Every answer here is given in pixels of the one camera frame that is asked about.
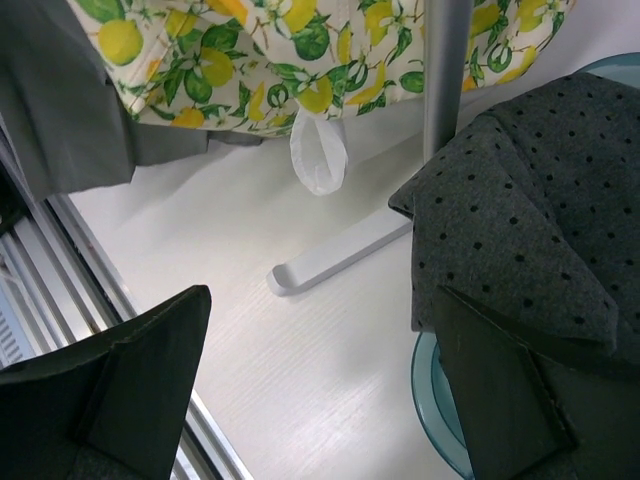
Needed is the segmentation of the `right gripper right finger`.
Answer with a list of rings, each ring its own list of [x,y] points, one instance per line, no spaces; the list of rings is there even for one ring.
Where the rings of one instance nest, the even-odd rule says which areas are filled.
[[[636,479],[639,368],[449,287],[433,325],[478,479]]]

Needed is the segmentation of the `dark grey dotted skirt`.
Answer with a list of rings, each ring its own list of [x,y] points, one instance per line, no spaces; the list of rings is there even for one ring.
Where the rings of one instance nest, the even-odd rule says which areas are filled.
[[[639,361],[639,91],[590,73],[479,114],[389,201],[412,223],[412,317],[451,287]]]

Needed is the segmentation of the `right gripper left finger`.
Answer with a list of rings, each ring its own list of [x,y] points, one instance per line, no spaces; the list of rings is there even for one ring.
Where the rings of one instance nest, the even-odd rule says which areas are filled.
[[[167,479],[211,310],[204,285],[1,372],[4,479]]]

